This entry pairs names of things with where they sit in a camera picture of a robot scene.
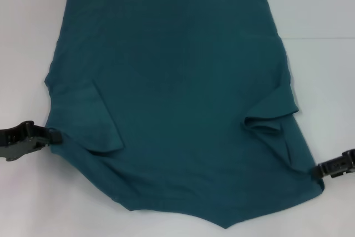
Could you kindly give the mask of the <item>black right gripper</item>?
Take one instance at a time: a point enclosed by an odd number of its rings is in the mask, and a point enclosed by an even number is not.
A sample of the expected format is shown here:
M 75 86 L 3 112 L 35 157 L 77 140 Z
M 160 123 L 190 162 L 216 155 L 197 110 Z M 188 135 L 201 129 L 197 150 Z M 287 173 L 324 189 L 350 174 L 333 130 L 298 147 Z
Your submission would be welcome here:
M 344 173 L 354 173 L 354 149 L 343 152 L 341 157 L 320 163 L 312 170 L 312 175 L 316 179 L 323 179 L 326 176 L 336 178 Z

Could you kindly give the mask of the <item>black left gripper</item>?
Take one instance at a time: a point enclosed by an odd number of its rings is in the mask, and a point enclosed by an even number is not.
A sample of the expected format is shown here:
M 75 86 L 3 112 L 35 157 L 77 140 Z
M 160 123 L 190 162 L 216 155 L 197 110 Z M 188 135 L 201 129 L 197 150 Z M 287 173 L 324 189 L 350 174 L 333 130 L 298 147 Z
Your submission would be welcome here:
M 34 125 L 33 121 L 25 121 L 16 127 L 1 130 L 1 158 L 5 158 L 7 162 L 15 161 L 50 144 L 62 142 L 60 131 Z

